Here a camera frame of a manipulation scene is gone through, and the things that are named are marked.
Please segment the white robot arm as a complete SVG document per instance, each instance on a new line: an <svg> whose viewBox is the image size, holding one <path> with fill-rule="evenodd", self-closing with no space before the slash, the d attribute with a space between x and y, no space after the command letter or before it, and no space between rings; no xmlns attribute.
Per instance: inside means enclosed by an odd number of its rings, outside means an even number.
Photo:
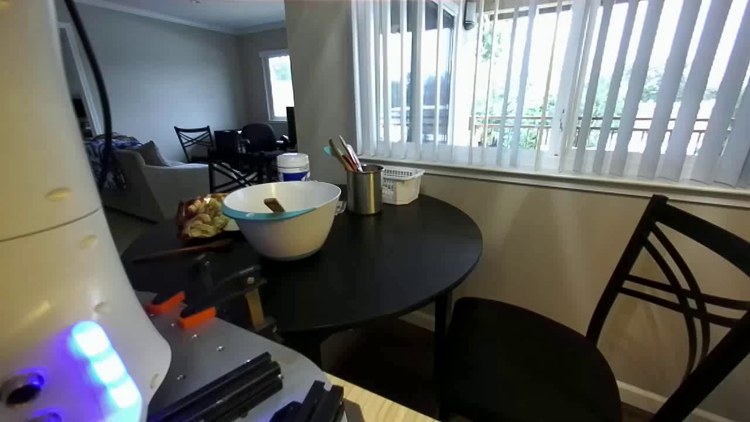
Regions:
<svg viewBox="0 0 750 422"><path fill-rule="evenodd" d="M1 422L146 422L170 350L112 241L54 0L0 3Z"/></svg>

